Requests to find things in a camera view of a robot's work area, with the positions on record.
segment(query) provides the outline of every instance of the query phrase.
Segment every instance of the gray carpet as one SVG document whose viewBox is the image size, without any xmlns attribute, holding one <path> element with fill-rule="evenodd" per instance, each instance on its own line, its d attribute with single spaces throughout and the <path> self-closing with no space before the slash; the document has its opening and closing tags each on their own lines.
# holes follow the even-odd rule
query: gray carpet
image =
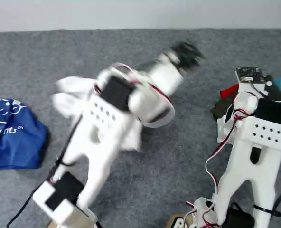
<svg viewBox="0 0 281 228">
<path fill-rule="evenodd" d="M 171 214 L 189 210 L 185 200 L 211 197 L 213 183 L 204 168 L 205 159 L 217 147 L 210 109 L 219 99 L 219 90 L 236 83 L 236 66 L 258 66 L 266 74 L 281 76 L 281 30 L 0 33 L 0 98 L 12 97 L 29 105 L 52 133 L 41 169 L 0 171 L 0 228 L 45 178 L 68 136 L 69 120 L 53 109 L 50 100 L 55 81 L 72 75 L 96 77 L 116 61 L 137 67 L 182 39 L 194 41 L 208 61 L 173 96 L 175 120 L 160 129 L 146 129 L 142 153 L 122 152 L 114 163 L 91 206 L 105 228 L 162 228 Z M 226 146 L 209 164 L 217 177 L 226 168 L 229 152 Z M 85 181 L 85 161 L 75 173 Z M 281 170 L 276 190 L 281 191 Z M 251 210 L 249 183 L 234 200 Z M 12 227 L 43 228 L 48 221 L 31 202 Z M 281 227 L 281 219 L 274 218 L 270 227 Z"/>
</svg>

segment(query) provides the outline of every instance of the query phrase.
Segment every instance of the circuit board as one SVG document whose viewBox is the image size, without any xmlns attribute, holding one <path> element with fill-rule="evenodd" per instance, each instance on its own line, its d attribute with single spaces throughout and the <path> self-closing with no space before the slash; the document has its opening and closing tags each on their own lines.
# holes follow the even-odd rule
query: circuit board
<svg viewBox="0 0 281 228">
<path fill-rule="evenodd" d="M 240 83 L 265 84 L 265 77 L 257 67 L 237 67 L 235 72 Z"/>
</svg>

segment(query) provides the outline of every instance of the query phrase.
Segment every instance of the robotic arm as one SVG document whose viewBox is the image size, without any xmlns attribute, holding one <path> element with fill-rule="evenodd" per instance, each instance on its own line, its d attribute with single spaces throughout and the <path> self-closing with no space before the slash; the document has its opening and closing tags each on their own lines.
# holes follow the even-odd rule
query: robotic arm
<svg viewBox="0 0 281 228">
<path fill-rule="evenodd" d="M 233 147 L 228 166 L 212 200 L 199 198 L 192 205 L 196 212 L 190 227 L 267 228 L 273 213 L 274 184 L 281 162 L 281 101 L 267 96 L 271 82 L 260 69 L 238 67 L 236 75 L 238 94 L 226 115 L 217 120 L 220 146 L 208 159 L 230 143 Z M 253 187 L 252 216 L 228 208 L 232 195 L 246 180 Z"/>
<path fill-rule="evenodd" d="M 186 71 L 202 60 L 203 56 L 193 45 L 182 42 L 162 54 L 148 72 L 117 63 L 103 70 L 97 80 L 86 83 L 92 89 L 73 107 L 79 115 L 74 119 L 72 134 L 57 160 L 55 172 L 33 194 L 33 200 L 58 227 L 97 226 L 98 219 L 88 207 L 106 182 L 125 140 L 131 134 L 135 139 L 142 125 L 155 128 L 172 120 L 175 111 L 169 96 L 178 88 Z M 74 92 L 72 79 L 61 85 Z M 54 101 L 62 99 L 71 97 L 64 94 L 54 97 Z M 164 117 L 155 120 L 168 109 Z M 89 160 L 85 185 L 69 172 L 81 157 Z"/>
</svg>

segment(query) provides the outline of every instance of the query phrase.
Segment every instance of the white wall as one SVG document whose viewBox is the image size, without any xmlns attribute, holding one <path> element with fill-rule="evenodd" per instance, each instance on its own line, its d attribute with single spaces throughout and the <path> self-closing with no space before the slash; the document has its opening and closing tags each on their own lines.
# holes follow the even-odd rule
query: white wall
<svg viewBox="0 0 281 228">
<path fill-rule="evenodd" d="M 0 0 L 0 31 L 281 29 L 281 0 Z"/>
</svg>

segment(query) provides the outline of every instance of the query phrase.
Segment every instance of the printed logo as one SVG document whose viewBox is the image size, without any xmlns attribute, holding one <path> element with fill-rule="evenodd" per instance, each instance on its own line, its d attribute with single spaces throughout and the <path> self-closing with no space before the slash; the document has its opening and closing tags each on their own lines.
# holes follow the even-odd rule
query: printed logo
<svg viewBox="0 0 281 228">
<path fill-rule="evenodd" d="M 10 128 L 0 129 L 0 135 L 16 133 L 18 130 L 22 130 L 22 129 L 23 129 L 22 126 L 18 126 L 17 128 L 10 127 Z"/>
<path fill-rule="evenodd" d="M 11 116 L 18 114 L 23 108 L 26 106 L 22 104 L 22 102 L 14 100 L 14 99 L 0 99 L 0 112 L 1 116 Z M 0 118 L 0 124 L 6 124 L 7 122 L 2 121 Z"/>
</svg>

